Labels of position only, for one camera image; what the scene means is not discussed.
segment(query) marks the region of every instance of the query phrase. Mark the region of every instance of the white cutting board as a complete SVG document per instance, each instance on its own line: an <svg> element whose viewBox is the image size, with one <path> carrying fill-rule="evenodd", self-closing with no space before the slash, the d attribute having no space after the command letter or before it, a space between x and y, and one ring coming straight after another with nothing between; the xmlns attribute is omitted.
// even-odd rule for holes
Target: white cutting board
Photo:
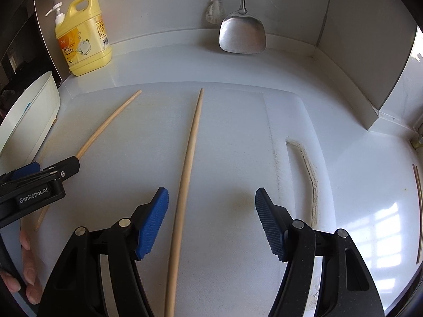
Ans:
<svg viewBox="0 0 423 317"><path fill-rule="evenodd" d="M285 265L270 251L255 191L265 187L274 203L308 223L312 204L305 201L314 195L313 227L333 232L335 225L323 155L304 105L295 94L267 88L178 82L76 96L38 155L42 167L74 155L117 107L143 90L86 152L80 172L64 183L66 197L50 206L34 240L44 281L75 228L107 228L165 186L168 213L152 252L138 264L152 310L163 315L178 185L202 87L176 316L267 316ZM287 148L287 138L294 146ZM315 188L307 183L310 171ZM113 308L109 314L117 316Z"/></svg>

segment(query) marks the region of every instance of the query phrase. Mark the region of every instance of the bottle label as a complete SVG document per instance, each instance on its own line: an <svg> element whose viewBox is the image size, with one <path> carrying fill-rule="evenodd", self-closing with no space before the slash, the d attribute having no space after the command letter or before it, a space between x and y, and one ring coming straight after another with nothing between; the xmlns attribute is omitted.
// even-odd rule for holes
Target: bottle label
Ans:
<svg viewBox="0 0 423 317"><path fill-rule="evenodd" d="M78 25L58 39L69 66L107 49L109 39L101 15Z"/></svg>

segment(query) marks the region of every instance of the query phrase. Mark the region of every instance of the pump nozzle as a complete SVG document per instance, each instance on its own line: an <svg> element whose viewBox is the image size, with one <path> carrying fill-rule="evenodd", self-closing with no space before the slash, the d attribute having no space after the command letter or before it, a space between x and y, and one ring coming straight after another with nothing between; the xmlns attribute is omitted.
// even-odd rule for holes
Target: pump nozzle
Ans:
<svg viewBox="0 0 423 317"><path fill-rule="evenodd" d="M65 20L65 14L60 12L60 7L62 5L63 4L61 2L59 2L58 4L55 4L53 8L50 9L46 14L46 16L48 16L48 14L50 14L52 11L56 11L56 19L54 20L56 25L63 23L63 20Z"/></svg>

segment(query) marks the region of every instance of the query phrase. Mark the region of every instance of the wooden rolling pin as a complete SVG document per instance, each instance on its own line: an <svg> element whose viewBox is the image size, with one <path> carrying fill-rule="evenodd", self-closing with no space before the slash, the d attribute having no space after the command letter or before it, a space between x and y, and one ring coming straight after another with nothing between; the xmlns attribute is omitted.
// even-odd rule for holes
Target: wooden rolling pin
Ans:
<svg viewBox="0 0 423 317"><path fill-rule="evenodd" d="M179 257L181 255L183 220L187 206L188 188L190 186L192 163L194 161L195 143L197 141L198 125L200 123L201 108L203 105L204 88L200 90L194 119L192 120L190 137L188 138L187 153L183 162L181 183L179 184L178 200L176 202L175 222L169 256L168 280L166 284L166 299L164 302L164 317L173 317L175 314L176 282L178 280Z"/></svg>
<svg viewBox="0 0 423 317"><path fill-rule="evenodd" d="M97 137L105 130L105 128L112 122L113 119L115 119L132 101L135 100L135 98L142 93L141 90L136 92L134 95L132 95L128 100L126 100L122 106L120 106L116 111L113 112L113 114L106 119L106 121L101 124L101 126L96 130L96 132L93 133L93 135L85 142L85 144L82 146L82 148L77 152L75 155L79 160L81 157L85 154L85 152L88 150L88 148L91 146L91 144L94 143L94 141L97 139ZM35 225L35 232L37 232L44 220L44 217L46 216L46 213L49 209L49 205L44 206L41 210L41 214L38 217L37 224Z"/></svg>

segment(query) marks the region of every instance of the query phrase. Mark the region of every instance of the white brush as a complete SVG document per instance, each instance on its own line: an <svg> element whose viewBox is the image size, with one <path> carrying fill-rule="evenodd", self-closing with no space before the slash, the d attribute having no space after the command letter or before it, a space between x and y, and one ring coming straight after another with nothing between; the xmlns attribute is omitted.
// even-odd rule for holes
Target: white brush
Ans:
<svg viewBox="0 0 423 317"><path fill-rule="evenodd" d="M225 10L223 9L222 1L211 0L210 5L206 9L207 22L219 25L225 18Z"/></svg>

